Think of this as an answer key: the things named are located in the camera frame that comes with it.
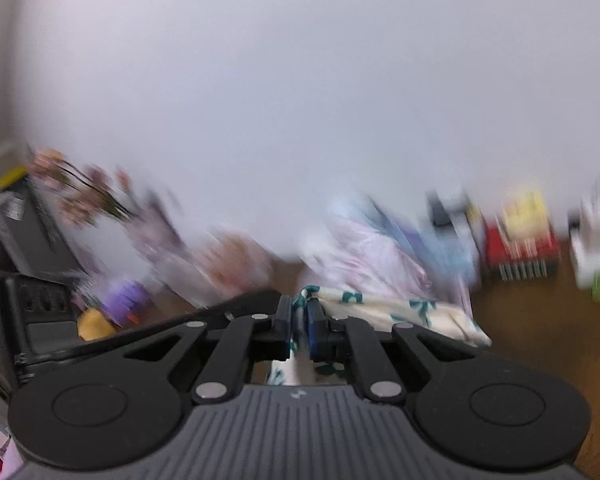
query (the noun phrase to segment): brown table surface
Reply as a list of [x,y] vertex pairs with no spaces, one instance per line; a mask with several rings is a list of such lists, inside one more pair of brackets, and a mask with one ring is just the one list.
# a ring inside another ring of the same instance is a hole
[[562,254],[553,279],[485,284],[472,296],[474,317],[494,352],[558,375],[584,394],[592,423],[576,466],[600,480],[600,303],[576,288],[566,246]]

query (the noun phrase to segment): cloth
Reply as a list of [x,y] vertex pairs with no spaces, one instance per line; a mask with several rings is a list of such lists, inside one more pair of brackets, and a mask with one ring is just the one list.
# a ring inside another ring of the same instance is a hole
[[289,359],[272,362],[267,384],[299,386],[346,382],[342,364],[314,363],[309,358],[303,329],[309,298],[318,298],[329,316],[359,317],[380,332],[390,332],[395,323],[410,322],[472,346],[491,345],[491,339],[458,306],[439,301],[382,298],[311,285],[302,290],[294,303],[295,323]]

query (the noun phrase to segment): yellow object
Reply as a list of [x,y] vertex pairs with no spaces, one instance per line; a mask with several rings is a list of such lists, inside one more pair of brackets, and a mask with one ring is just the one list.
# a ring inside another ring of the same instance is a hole
[[85,341],[114,335],[116,329],[97,308],[90,308],[78,318],[78,335]]
[[520,195],[504,208],[502,223],[514,240],[549,235],[549,214],[539,191]]
[[0,189],[9,187],[14,182],[19,181],[26,174],[27,168],[24,166],[17,166],[16,168],[13,168],[11,171],[8,171],[0,177]]

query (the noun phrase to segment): purple object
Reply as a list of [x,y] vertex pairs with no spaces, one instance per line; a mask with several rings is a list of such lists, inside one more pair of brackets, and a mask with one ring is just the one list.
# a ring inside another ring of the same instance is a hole
[[139,282],[123,282],[111,287],[102,301],[102,312],[116,325],[127,326],[150,301],[149,292]]

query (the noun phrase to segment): gray ribbed panel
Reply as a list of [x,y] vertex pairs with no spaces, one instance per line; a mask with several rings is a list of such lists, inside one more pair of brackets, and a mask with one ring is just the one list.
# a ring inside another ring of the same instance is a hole
[[582,480],[569,466],[499,475],[459,465],[425,444],[403,412],[352,386],[244,387],[196,408],[174,439],[124,467],[95,473],[26,465],[14,480]]

